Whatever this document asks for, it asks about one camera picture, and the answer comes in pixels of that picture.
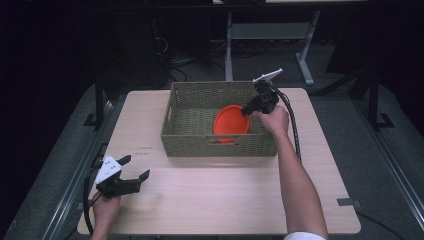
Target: hand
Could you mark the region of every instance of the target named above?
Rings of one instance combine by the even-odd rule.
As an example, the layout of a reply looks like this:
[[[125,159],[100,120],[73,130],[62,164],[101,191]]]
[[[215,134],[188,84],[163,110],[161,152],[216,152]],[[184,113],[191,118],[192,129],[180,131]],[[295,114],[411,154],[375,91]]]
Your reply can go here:
[[[262,125],[272,135],[287,134],[289,129],[289,114],[286,109],[281,106],[275,106],[274,111],[270,114],[263,114],[258,111],[253,111],[252,116],[261,119]]]
[[[119,212],[121,196],[106,198],[97,192],[93,196],[93,212],[95,219],[94,233],[91,239],[107,239],[112,228],[113,220]]]

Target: white tag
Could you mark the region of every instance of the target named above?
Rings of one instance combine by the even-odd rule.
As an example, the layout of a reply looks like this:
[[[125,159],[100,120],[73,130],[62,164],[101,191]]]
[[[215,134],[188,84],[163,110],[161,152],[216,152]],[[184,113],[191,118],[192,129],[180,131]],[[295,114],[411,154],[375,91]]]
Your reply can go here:
[[[103,160],[102,167],[100,168],[99,172],[97,173],[96,177],[96,184],[99,184],[103,182],[104,180],[110,178],[113,176],[113,174],[121,171],[122,166],[119,164],[113,157],[107,156]]]
[[[283,69],[278,69],[277,71],[271,72],[271,73],[267,73],[267,74],[262,74],[262,76],[258,77],[257,79],[253,79],[253,83],[259,81],[259,80],[265,80],[265,81],[269,81],[271,79],[273,79],[275,76],[277,76],[278,74],[280,74],[283,71]]]

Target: forearm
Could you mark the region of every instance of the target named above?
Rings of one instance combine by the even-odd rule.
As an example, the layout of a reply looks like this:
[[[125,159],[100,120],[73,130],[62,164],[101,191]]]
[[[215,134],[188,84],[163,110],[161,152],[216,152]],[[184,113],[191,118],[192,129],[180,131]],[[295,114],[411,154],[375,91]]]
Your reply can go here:
[[[91,240],[106,240],[107,237],[109,236],[111,228],[112,228],[112,223],[106,223],[106,222],[96,223]]]
[[[327,238],[321,202],[286,133],[274,134],[280,186],[288,232],[310,232]]]

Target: wicker basket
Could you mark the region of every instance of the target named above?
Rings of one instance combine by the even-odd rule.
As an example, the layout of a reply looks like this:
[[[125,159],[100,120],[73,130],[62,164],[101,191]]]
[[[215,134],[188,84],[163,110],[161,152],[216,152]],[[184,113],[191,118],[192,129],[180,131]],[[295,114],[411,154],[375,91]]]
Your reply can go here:
[[[173,83],[161,139],[169,157],[275,156],[272,135],[251,117],[247,134],[214,135],[218,112],[257,95],[251,82]],[[217,139],[233,138],[233,143]]]

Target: floor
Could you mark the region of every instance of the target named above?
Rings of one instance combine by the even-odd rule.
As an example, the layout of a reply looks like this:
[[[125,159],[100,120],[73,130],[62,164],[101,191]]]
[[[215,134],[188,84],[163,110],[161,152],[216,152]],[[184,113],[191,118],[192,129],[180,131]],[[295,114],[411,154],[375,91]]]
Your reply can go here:
[[[250,80],[278,68],[284,72],[273,82],[278,87],[304,88],[317,91],[333,83],[343,75],[326,73],[326,66],[334,46],[314,44],[308,53],[307,63],[315,80],[314,86],[306,86],[294,53],[302,42],[259,42],[255,54],[233,59],[234,79]],[[184,53],[175,60],[184,60]],[[176,65],[172,78],[163,89],[170,89],[173,80],[222,81],[225,79],[224,58],[213,58],[213,64],[193,62]],[[367,97],[360,101],[349,99],[347,92],[352,83],[345,84],[325,96],[311,97],[315,112],[327,138],[336,164],[350,197],[357,201],[357,211],[362,229],[355,235],[331,235],[330,239],[424,239],[423,226],[415,218],[408,202],[389,170],[374,133],[361,113]],[[67,126],[46,161],[43,170],[23,203],[5,239],[65,239],[72,233],[82,211],[82,179],[97,153],[104,150],[119,112],[125,102],[125,94],[111,101],[106,121],[98,131],[83,126],[86,117],[95,112],[94,87],[87,90],[75,108]],[[400,109],[396,98],[380,86],[379,113],[386,113],[394,128],[381,129],[378,135],[397,159],[417,195],[424,197],[424,141]],[[110,239],[156,239],[158,236],[111,236]],[[159,236],[160,239],[282,239],[282,236]],[[75,232],[70,239],[89,239]]]

